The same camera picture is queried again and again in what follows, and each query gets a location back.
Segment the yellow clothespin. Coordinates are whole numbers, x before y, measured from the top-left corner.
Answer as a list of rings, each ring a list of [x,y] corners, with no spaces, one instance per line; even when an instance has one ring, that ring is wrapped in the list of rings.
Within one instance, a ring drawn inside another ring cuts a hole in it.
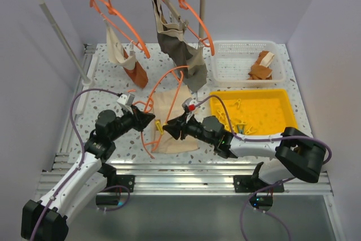
[[[161,135],[164,134],[163,125],[160,120],[155,120],[155,127],[156,127],[156,130],[159,131],[159,133]]]

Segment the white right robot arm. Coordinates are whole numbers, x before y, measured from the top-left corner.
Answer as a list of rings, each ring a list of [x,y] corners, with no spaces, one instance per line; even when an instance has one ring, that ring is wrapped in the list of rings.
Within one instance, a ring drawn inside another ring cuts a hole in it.
[[[190,136],[212,145],[214,152],[225,159],[269,158],[269,162],[256,166],[251,178],[252,187],[260,192],[290,178],[317,183],[326,154],[320,141],[292,127],[272,135],[232,134],[215,116],[198,122],[194,116],[184,113],[168,121],[163,129],[176,140]]]

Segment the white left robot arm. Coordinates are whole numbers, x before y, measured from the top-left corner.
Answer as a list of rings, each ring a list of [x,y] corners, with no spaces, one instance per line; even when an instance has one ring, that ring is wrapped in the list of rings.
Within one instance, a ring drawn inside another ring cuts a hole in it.
[[[38,201],[29,200],[22,211],[21,237],[26,240],[65,240],[78,213],[101,191],[117,185],[116,170],[107,160],[116,149],[115,140],[134,129],[143,131],[155,118],[136,106],[118,117],[110,109],[98,114],[85,151],[70,170]]]

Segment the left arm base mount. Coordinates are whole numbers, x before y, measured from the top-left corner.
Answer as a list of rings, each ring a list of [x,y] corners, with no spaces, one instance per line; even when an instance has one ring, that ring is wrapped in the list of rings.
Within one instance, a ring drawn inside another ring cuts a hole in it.
[[[135,176],[117,174],[116,168],[108,164],[104,164],[98,172],[106,179],[106,185],[95,198],[97,207],[103,207],[108,212],[124,207],[134,190]]]

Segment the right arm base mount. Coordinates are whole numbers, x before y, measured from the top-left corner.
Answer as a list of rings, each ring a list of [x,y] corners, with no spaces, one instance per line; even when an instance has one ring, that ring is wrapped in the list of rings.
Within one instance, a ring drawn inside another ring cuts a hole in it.
[[[284,185],[277,185],[270,188],[269,184],[259,179],[259,171],[264,162],[258,163],[251,175],[233,176],[234,190],[236,193],[255,193],[250,199],[250,205],[261,211],[268,211],[274,203],[273,194],[284,192]]]

